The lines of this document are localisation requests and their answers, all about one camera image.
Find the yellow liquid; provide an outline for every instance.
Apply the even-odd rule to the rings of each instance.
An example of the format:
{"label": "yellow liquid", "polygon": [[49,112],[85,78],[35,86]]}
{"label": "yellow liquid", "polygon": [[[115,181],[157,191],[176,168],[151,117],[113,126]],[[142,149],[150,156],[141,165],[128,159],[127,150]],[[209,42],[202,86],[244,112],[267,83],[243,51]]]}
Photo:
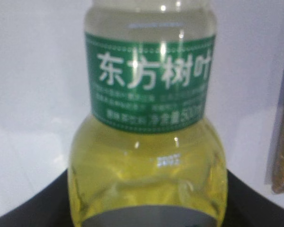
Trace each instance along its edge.
{"label": "yellow liquid", "polygon": [[96,214],[140,205],[198,210],[217,226],[225,213],[224,152],[206,119],[179,131],[136,134],[88,116],[73,142],[68,177],[75,227]]}

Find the dotted border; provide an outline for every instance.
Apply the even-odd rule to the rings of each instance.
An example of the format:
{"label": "dotted border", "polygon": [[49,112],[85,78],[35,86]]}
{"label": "dotted border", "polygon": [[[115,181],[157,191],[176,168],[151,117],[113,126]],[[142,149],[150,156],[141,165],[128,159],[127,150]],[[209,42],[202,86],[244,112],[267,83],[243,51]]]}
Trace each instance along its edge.
{"label": "dotted border", "polygon": [[[91,38],[87,38],[86,42],[89,44],[92,44],[93,46],[101,47],[107,50],[112,50],[112,51],[119,51],[119,52],[128,52],[132,53],[135,48],[133,47],[126,47],[126,46],[118,46],[118,45],[111,45],[111,44],[106,44],[106,43],[101,43],[92,40]],[[198,46],[190,46],[186,47],[184,49],[177,49],[177,48],[172,48],[172,49],[167,49],[166,53],[177,53],[177,52],[191,52],[199,49],[204,49],[213,46],[213,42],[209,41],[205,44],[198,45]],[[160,53],[160,48],[153,49],[153,48],[143,48],[138,50],[139,53]]]}

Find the white background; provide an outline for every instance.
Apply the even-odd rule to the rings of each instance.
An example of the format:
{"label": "white background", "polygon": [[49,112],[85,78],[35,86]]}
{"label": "white background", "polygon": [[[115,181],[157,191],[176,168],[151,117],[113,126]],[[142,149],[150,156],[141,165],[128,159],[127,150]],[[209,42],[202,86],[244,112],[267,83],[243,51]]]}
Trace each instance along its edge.
{"label": "white background", "polygon": [[[67,167],[89,112],[83,18],[89,0],[0,0],[0,216]],[[207,115],[229,169],[271,192],[282,105],[284,0],[213,1],[219,21]]]}

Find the bottle neck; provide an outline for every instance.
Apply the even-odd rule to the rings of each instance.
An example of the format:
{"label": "bottle neck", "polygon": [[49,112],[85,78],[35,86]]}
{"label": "bottle neck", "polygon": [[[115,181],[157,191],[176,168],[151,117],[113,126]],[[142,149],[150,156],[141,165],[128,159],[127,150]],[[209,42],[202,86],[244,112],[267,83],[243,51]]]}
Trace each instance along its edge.
{"label": "bottle neck", "polygon": [[94,7],[124,11],[180,12],[208,8],[210,0],[93,0]]}

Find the bottle label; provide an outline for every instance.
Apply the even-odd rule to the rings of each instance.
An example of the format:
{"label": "bottle label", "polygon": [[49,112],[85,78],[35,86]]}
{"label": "bottle label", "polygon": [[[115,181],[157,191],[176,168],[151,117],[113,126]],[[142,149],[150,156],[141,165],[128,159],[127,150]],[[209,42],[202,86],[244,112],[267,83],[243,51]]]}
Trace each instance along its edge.
{"label": "bottle label", "polygon": [[107,211],[85,220],[82,227],[216,227],[202,212],[176,206],[139,206]]}
{"label": "bottle label", "polygon": [[163,133],[203,117],[214,36],[139,43],[86,33],[92,113],[124,131]]}

